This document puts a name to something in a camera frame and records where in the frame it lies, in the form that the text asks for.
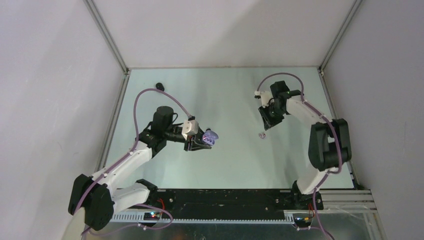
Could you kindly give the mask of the black oval case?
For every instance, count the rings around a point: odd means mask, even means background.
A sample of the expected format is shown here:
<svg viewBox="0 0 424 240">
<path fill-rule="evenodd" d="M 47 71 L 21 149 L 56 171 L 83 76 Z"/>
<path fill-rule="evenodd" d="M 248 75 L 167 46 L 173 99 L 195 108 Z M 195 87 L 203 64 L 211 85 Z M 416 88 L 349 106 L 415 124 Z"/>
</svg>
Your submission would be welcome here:
<svg viewBox="0 0 424 240">
<path fill-rule="evenodd" d="M 163 85 L 161 82 L 157 82 L 157 83 L 155 84 L 155 88 L 156 88 L 157 90 L 161 91 L 161 92 L 165 92 L 165 87 L 164 87 L 164 85 Z"/>
</svg>

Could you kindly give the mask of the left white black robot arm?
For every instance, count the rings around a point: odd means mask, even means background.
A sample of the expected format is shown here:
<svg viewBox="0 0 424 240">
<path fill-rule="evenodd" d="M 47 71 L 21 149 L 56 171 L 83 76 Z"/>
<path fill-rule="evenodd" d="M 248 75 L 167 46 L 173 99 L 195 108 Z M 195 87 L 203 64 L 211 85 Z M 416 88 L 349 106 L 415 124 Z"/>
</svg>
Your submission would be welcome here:
<svg viewBox="0 0 424 240">
<path fill-rule="evenodd" d="M 119 188 L 120 182 L 152 160 L 169 141 L 182 143 L 188 152 L 209 150 L 219 138 L 209 128 L 203 131 L 193 116 L 177 124 L 174 116 L 171 107 L 159 106 L 152 121 L 137 135 L 135 145 L 123 158 L 90 176 L 79 175 L 73 183 L 68 213 L 74 215 L 83 209 L 84 225 L 98 231 L 116 213 L 138 204 L 145 208 L 156 206 L 158 194 L 154 192 L 154 185 L 138 180 L 129 187 Z"/>
</svg>

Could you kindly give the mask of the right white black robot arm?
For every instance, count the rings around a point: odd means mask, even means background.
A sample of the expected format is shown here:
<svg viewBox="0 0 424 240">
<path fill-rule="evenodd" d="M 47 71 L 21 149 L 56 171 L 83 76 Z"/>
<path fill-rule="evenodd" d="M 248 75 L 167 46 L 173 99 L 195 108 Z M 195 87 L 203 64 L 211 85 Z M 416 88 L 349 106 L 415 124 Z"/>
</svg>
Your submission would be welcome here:
<svg viewBox="0 0 424 240">
<path fill-rule="evenodd" d="M 285 116 L 292 116 L 310 129 L 307 172 L 293 184 L 291 204 L 304 209 L 311 202 L 329 175 L 339 174 L 343 164 L 352 158 L 349 125 L 346 120 L 330 119 L 309 103 L 301 90 L 291 90 L 285 81 L 277 81 L 269 91 L 254 92 L 261 101 L 258 111 L 264 129 L 280 124 Z"/>
</svg>

